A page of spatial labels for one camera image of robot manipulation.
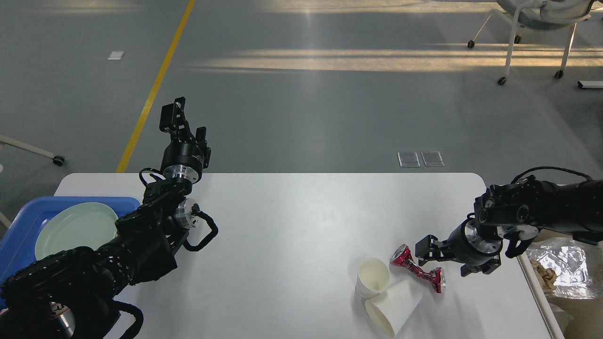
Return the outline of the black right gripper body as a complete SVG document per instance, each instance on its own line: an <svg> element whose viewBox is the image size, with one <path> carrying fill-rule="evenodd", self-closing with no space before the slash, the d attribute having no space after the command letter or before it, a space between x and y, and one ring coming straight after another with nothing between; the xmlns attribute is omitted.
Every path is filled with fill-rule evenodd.
<svg viewBox="0 0 603 339"><path fill-rule="evenodd" d="M480 236L474 219L466 219L445 241L445 257L469 269L489 269L501 264L502 241L487 241Z"/></svg>

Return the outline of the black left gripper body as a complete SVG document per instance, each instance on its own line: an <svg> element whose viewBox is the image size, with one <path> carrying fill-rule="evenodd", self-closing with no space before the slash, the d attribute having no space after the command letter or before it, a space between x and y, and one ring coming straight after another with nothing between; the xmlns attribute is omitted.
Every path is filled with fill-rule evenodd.
<svg viewBox="0 0 603 339"><path fill-rule="evenodd" d="M197 183L203 170L209 167L210 156L207 141L171 141L164 151L160 173L166 178L183 178Z"/></svg>

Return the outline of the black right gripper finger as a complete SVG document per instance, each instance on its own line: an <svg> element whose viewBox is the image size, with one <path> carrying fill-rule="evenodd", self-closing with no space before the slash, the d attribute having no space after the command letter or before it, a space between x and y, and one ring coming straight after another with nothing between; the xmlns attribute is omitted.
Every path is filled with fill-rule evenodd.
<svg viewBox="0 0 603 339"><path fill-rule="evenodd" d="M431 261L444 262L455 260L448 240L440 241L432 234L428 234L414 245L414 253L418 265L424 265Z"/></svg>
<svg viewBox="0 0 603 339"><path fill-rule="evenodd" d="M502 262L500 261L487 261L480 265L469 265L463 264L460 268L460 275L462 277L467 277L470 274L482 273L482 274L491 274L500 266Z"/></svg>

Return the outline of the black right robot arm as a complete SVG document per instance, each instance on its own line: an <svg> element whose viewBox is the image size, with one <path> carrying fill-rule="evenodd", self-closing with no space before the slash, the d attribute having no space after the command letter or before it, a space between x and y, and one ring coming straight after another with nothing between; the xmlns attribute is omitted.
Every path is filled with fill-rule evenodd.
<svg viewBox="0 0 603 339"><path fill-rule="evenodd" d="M538 180L529 169L507 185L491 185L476 197L473 211L446 240L429 234L418 241L418 264L454 261L461 276L491 274L528 249L541 230L566 234L584 244L603 238L603 183L582 174L579 183Z"/></svg>

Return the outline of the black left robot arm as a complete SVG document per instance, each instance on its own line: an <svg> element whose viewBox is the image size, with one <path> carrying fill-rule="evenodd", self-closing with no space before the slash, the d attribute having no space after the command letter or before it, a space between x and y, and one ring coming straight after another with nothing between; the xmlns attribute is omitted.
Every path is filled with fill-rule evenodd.
<svg viewBox="0 0 603 339"><path fill-rule="evenodd" d="M115 297L127 286L157 281L177 268L179 249L197 252L219 232L213 219L189 198L209 167L206 127L192 132L185 97L164 105L159 130L170 135L160 168L142 168L142 204L115 221L117 236L94 250L59 251L11 275L1 286L7 309L3 339L103 339L122 313L134 322L121 335L133 339L142 311Z"/></svg>

